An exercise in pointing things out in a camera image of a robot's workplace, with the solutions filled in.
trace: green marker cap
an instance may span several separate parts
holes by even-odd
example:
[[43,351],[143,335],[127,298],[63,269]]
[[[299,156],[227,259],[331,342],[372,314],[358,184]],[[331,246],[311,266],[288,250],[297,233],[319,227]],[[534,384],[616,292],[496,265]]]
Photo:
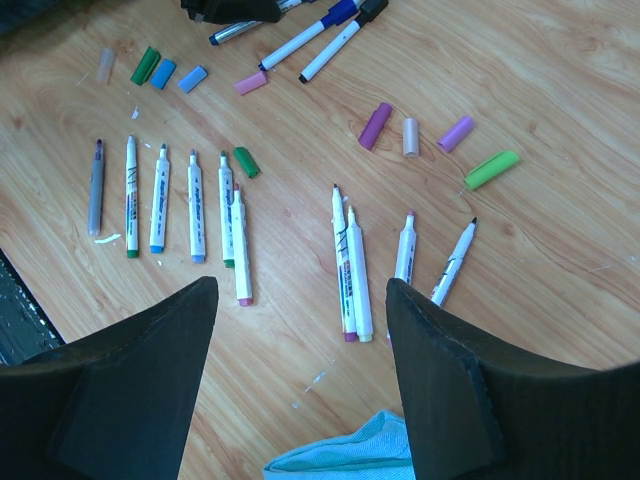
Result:
[[142,85],[144,82],[149,80],[149,77],[153,73],[153,69],[156,68],[158,62],[160,61],[160,53],[154,50],[151,47],[147,48],[147,51],[144,52],[142,56],[142,60],[136,67],[135,72],[131,75],[131,81],[136,85]]
[[238,163],[249,178],[256,177],[260,173],[258,165],[256,165],[255,160],[246,148],[236,147],[233,150],[233,156],[236,157],[236,160],[238,160]]
[[471,170],[467,178],[464,179],[464,184],[469,190],[475,190],[519,161],[520,157],[516,152],[511,150],[500,152]]

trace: dark floor edge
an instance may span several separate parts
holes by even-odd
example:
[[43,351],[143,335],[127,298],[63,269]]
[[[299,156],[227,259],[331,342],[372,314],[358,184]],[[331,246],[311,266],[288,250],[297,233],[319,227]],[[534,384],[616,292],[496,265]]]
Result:
[[0,362],[17,365],[64,343],[0,249]]

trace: marker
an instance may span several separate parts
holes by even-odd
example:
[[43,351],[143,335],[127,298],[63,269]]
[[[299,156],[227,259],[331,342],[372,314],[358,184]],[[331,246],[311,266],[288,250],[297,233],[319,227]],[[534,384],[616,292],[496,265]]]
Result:
[[351,265],[349,263],[349,248],[347,246],[347,227],[344,223],[342,196],[340,189],[333,184],[333,238],[336,246],[336,264],[338,271],[338,286],[340,288],[340,313],[342,314],[342,333],[345,342],[355,342],[358,339],[356,317],[353,311],[353,286],[351,284]]
[[453,253],[449,257],[449,260],[447,260],[447,264],[442,271],[440,280],[438,280],[438,283],[433,288],[433,292],[431,292],[431,301],[438,306],[441,306],[447,299],[447,295],[449,295],[453,282],[462,267],[464,256],[473,241],[473,233],[476,230],[477,223],[478,217],[475,217],[469,226],[465,228],[464,232],[462,232],[460,240],[458,240],[458,243],[456,244],[456,248],[453,249]]
[[136,141],[129,135],[127,141],[127,166],[125,178],[125,227],[127,230],[127,257],[138,257],[138,165],[136,163]]
[[222,235],[222,261],[227,268],[233,268],[233,229],[231,226],[231,205],[233,204],[233,172],[227,165],[227,152],[220,153],[218,169],[218,190],[220,193],[220,233]]
[[196,151],[191,150],[187,167],[189,182],[189,232],[191,237],[191,260],[204,263],[206,245],[204,238],[204,203],[202,202],[202,170],[198,166]]
[[367,282],[367,267],[364,261],[362,230],[356,223],[356,215],[353,213],[351,205],[349,205],[348,218],[347,245],[349,248],[349,263],[351,264],[356,331],[361,342],[370,342],[373,339],[373,322],[371,320],[371,302],[369,301],[369,285]]
[[244,203],[240,194],[240,186],[233,187],[233,205],[231,206],[233,222],[233,259],[236,270],[236,298],[241,307],[253,303],[251,293],[251,272],[249,271],[249,249],[247,247],[247,222]]
[[259,67],[262,71],[267,71],[275,67],[282,60],[287,58],[293,52],[298,50],[307,42],[313,40],[317,35],[324,32],[333,25],[340,25],[358,13],[358,8],[364,0],[340,0],[329,9],[324,17],[316,23],[302,31],[275,52],[267,56],[260,63]]
[[[313,3],[315,0],[279,0],[278,7],[280,7],[280,11],[282,13],[286,13],[291,10],[293,7],[297,7],[302,3]],[[209,43],[211,45],[220,45],[224,42],[231,40],[232,38],[237,37],[238,35],[248,32],[252,28],[257,27],[262,22],[257,22],[255,20],[251,20],[248,22],[239,22],[234,23],[233,25],[229,25],[228,27],[223,28],[222,30],[218,30],[216,33],[209,37]]]
[[169,160],[167,145],[160,147],[160,158],[156,162],[156,181],[153,187],[153,208],[151,210],[151,235],[149,245],[151,253],[162,253],[164,250],[164,232],[167,226],[169,202]]
[[366,0],[360,7],[360,15],[347,25],[347,27],[307,65],[300,74],[300,77],[298,77],[298,80],[302,83],[307,83],[311,80],[362,27],[373,21],[387,5],[389,5],[389,0]]
[[[409,210],[407,221],[404,224],[402,232],[400,232],[400,242],[398,243],[398,257],[396,258],[395,278],[404,280],[411,285],[411,277],[413,275],[413,260],[416,255],[416,231],[413,228],[416,213]],[[387,338],[391,338],[389,330],[387,330]]]
[[89,221],[87,230],[89,235],[100,234],[102,223],[102,187],[104,182],[104,159],[102,157],[102,140],[96,142],[96,152],[91,165],[91,180],[89,180]]

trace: blue marker cap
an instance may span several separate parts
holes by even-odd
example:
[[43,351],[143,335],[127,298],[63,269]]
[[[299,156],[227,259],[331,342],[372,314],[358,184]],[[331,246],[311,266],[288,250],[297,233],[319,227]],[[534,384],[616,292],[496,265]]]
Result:
[[168,58],[165,58],[156,70],[156,73],[151,77],[151,85],[162,90],[175,69],[176,64]]
[[207,78],[207,71],[198,65],[196,68],[187,73],[187,76],[178,82],[178,86],[184,93],[189,93],[198,85],[202,80]]
[[324,28],[340,25],[358,13],[358,7],[353,0],[340,0],[329,9],[329,13],[320,19]]

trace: light blue cloth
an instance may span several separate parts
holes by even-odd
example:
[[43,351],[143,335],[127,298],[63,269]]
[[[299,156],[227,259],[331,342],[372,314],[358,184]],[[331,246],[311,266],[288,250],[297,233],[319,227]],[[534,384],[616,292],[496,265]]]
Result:
[[404,419],[378,412],[357,432],[271,460],[265,480],[415,480]]

